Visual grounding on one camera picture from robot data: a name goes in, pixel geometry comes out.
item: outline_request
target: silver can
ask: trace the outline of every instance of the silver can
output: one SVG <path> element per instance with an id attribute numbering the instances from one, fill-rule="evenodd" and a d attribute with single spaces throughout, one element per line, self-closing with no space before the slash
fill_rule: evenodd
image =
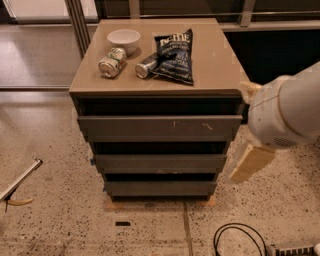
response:
<path id="1" fill-rule="evenodd" d="M 102 77 L 113 78 L 123 68 L 127 61 L 127 54 L 123 48 L 112 48 L 111 51 L 99 62 Z"/>
<path id="2" fill-rule="evenodd" d="M 158 66 L 159 55 L 155 52 L 136 65 L 136 74 L 140 78 L 146 78 Z"/>

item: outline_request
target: cable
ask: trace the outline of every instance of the cable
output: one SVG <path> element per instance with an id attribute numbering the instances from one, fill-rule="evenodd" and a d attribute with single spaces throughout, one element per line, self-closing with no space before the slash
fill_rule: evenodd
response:
<path id="1" fill-rule="evenodd" d="M 246 224 L 242 224 L 242 223 L 228 223 L 228 224 L 225 224 L 225 225 L 221 226 L 220 228 L 218 228 L 218 230 L 214 234 L 214 238 L 213 238 L 213 247 L 214 247 L 214 251 L 215 251 L 216 256 L 221 256 L 220 253 L 218 252 L 218 245 L 219 245 L 219 240 L 220 240 L 221 235 L 223 234 L 224 231 L 226 231 L 228 229 L 232 229 L 232 228 L 240 230 L 243 233 L 245 233 L 247 236 L 249 236 L 251 238 L 251 240 L 257 246 L 257 248 L 259 250 L 259 253 L 260 253 L 260 256 L 263 256 L 263 254 L 261 252 L 261 248 L 259 247 L 257 241 L 247 231 L 245 231 L 244 229 L 239 228 L 237 226 L 243 226 L 243 227 L 246 227 L 246 228 L 252 230 L 253 232 L 255 232 L 259 236 L 259 238 L 261 239 L 261 241 L 263 243 L 264 255 L 268 256 L 267 247 L 266 247 L 266 244 L 265 244 L 264 239 L 262 238 L 262 236 L 254 228 L 252 228 L 252 227 L 250 227 L 250 226 L 248 226 Z"/>
<path id="2" fill-rule="evenodd" d="M 263 256 L 263 255 L 262 255 L 262 252 L 261 252 L 261 249 L 260 249 L 258 243 L 256 242 L 256 240 L 254 240 L 254 238 L 253 238 L 248 232 L 246 232 L 245 230 L 243 230 L 243 229 L 241 229 L 241 228 L 238 228 L 238 227 L 227 227 L 227 228 L 225 228 L 225 229 L 223 229 L 223 230 L 221 231 L 221 233 L 220 233 L 219 236 L 218 236 L 217 243 L 216 243 L 216 248 L 215 248 L 215 250 L 216 250 L 216 256 L 220 256 L 220 253 L 218 252 L 218 244 L 219 244 L 219 240 L 220 240 L 220 237 L 221 237 L 222 233 L 223 233 L 224 231 L 228 230 L 228 229 L 231 229 L 231 228 L 238 229 L 238 230 L 244 232 L 245 234 L 247 234 L 247 236 L 250 237 L 251 240 L 252 240 L 252 241 L 255 243 L 255 245 L 257 246 L 257 248 L 258 248 L 258 250 L 259 250 L 259 253 L 260 253 L 260 256 Z"/>

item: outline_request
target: speckled floor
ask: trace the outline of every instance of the speckled floor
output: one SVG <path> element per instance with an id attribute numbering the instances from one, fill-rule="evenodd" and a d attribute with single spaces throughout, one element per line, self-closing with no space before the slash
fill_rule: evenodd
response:
<path id="1" fill-rule="evenodd" d="M 241 126 L 237 145 L 250 137 Z M 19 187 L 23 207 L 0 211 L 0 255 L 209 256 L 229 222 L 256 228 L 266 243 L 320 241 L 320 141 L 280 152 L 263 171 L 231 184 L 223 171 L 216 204 L 197 201 L 112 203 L 90 165 L 91 152 L 68 93 L 1 92 L 0 191 L 32 163 L 44 163 Z M 130 226 L 116 226 L 116 222 Z M 221 238 L 221 255 L 258 255 L 238 231 Z"/>

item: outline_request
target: black snack bag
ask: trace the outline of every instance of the black snack bag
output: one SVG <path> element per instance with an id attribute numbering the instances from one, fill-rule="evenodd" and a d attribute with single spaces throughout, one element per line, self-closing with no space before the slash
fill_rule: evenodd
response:
<path id="1" fill-rule="evenodd" d="M 157 52 L 159 56 L 166 59 L 160 63 L 153 73 L 192 85 L 192 39 L 191 29 L 183 33 L 156 36 Z"/>

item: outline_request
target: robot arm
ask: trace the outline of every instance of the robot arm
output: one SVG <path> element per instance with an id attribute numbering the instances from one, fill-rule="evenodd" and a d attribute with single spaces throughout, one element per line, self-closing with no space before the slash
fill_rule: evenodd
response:
<path id="1" fill-rule="evenodd" d="M 248 126 L 262 145 L 285 149 L 320 136 L 320 62 L 251 96 Z"/>
<path id="2" fill-rule="evenodd" d="M 229 175 L 235 182 L 268 165 L 277 149 L 310 143 L 320 136 L 320 62 L 263 87 L 242 86 L 242 96 L 250 104 L 248 127 L 258 142 L 243 144 L 235 154 Z"/>

